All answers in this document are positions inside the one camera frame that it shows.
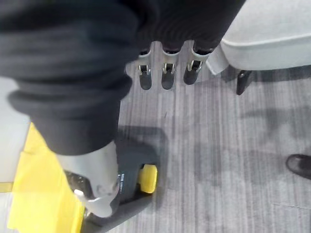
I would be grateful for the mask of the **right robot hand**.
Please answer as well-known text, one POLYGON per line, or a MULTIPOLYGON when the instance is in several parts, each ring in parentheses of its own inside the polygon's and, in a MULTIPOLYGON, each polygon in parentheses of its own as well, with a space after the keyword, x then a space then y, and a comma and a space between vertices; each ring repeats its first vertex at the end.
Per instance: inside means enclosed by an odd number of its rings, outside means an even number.
POLYGON ((125 67, 152 42, 177 52, 218 46, 242 0, 3 0, 0 74, 17 83, 8 100, 29 116, 63 170, 86 179, 74 193, 99 217, 119 190, 115 145, 125 67))

